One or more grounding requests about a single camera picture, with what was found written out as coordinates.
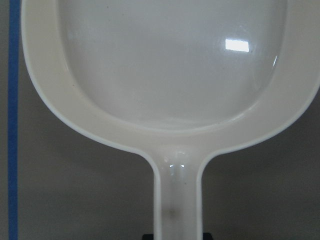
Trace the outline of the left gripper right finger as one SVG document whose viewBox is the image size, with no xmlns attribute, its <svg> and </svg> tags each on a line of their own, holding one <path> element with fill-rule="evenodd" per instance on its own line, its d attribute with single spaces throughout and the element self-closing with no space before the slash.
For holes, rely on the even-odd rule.
<svg viewBox="0 0 320 240">
<path fill-rule="evenodd" d="M 202 234 L 202 239 L 203 239 L 203 240 L 213 240 L 213 236 L 212 236 L 212 234 L 209 233 L 209 232 L 204 232 L 204 233 Z"/>
</svg>

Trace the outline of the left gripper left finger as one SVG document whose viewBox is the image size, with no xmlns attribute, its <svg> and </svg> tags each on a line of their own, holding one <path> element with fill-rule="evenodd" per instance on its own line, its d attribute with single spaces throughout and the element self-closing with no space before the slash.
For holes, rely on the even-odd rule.
<svg viewBox="0 0 320 240">
<path fill-rule="evenodd" d="M 146 233 L 142 235 L 142 240 L 154 240 L 154 234 L 153 233 Z"/>
</svg>

